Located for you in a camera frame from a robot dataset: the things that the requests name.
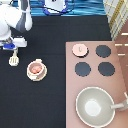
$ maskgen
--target cup handle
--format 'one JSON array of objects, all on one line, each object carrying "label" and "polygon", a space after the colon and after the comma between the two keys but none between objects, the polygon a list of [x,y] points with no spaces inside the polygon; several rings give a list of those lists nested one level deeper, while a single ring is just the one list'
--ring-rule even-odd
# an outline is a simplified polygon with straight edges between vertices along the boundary
[{"label": "cup handle", "polygon": [[30,76],[30,79],[36,80],[37,76]]},{"label": "cup handle", "polygon": [[42,60],[41,60],[41,59],[36,59],[36,61],[37,61],[37,62],[40,62],[40,63],[42,62]]}]

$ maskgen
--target stovetop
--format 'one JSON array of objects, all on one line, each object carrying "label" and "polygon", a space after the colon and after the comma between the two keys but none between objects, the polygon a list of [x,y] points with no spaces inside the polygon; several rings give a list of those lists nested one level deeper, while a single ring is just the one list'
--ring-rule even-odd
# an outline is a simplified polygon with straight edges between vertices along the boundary
[{"label": "stovetop", "polygon": [[[73,53],[73,47],[77,44],[88,48],[86,56]],[[115,103],[125,99],[126,87],[114,41],[66,43],[66,128],[90,128],[79,119],[75,102],[79,92],[91,86],[106,90]],[[127,128],[127,120],[128,111],[116,112],[107,128]]]}]

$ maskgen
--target pink stove panel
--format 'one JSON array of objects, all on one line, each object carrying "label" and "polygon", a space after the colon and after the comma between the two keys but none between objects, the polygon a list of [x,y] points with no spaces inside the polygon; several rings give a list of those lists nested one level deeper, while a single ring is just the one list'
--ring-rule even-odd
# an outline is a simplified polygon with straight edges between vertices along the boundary
[{"label": "pink stove panel", "polygon": [[[73,53],[73,47],[76,44],[84,44],[88,48],[87,56],[80,58]],[[97,52],[96,49],[99,46],[103,46],[103,49],[107,48],[107,54],[102,51]],[[88,72],[81,70],[78,64],[83,64],[82,66],[85,64],[88,67]],[[126,87],[114,41],[66,43],[66,128],[90,128],[79,119],[75,107],[77,95],[89,86],[106,90],[115,103],[125,100]],[[123,112],[116,111],[113,121],[106,126],[106,128],[127,127],[127,110]]]}]

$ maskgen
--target burner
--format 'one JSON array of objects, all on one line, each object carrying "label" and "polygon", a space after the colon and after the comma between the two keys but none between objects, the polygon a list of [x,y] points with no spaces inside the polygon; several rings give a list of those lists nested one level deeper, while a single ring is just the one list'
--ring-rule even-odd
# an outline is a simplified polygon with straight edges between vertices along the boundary
[{"label": "burner", "polygon": [[75,66],[75,72],[79,76],[82,76],[82,77],[87,76],[89,75],[90,71],[91,71],[91,68],[89,64],[85,62],[79,62]]},{"label": "burner", "polygon": [[106,45],[99,45],[96,48],[96,54],[102,58],[106,58],[111,55],[111,49]]},{"label": "burner", "polygon": [[84,44],[75,44],[73,46],[72,52],[75,56],[84,58],[88,55],[89,50]]},{"label": "burner", "polygon": [[103,76],[112,76],[115,72],[114,66],[109,62],[100,63],[98,70]]}]

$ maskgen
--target black burner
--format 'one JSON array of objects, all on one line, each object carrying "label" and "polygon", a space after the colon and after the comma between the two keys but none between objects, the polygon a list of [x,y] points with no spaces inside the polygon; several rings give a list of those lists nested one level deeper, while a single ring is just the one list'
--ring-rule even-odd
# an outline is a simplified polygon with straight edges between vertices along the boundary
[{"label": "black burner", "polygon": [[111,55],[111,49],[106,45],[99,45],[96,48],[96,54],[102,58],[106,58]]},{"label": "black burner", "polygon": [[115,72],[114,66],[109,62],[100,63],[98,70],[103,76],[112,76]]},{"label": "black burner", "polygon": [[75,72],[79,76],[82,76],[82,77],[87,76],[89,75],[90,71],[91,71],[91,68],[89,64],[85,62],[79,62],[75,66]]}]

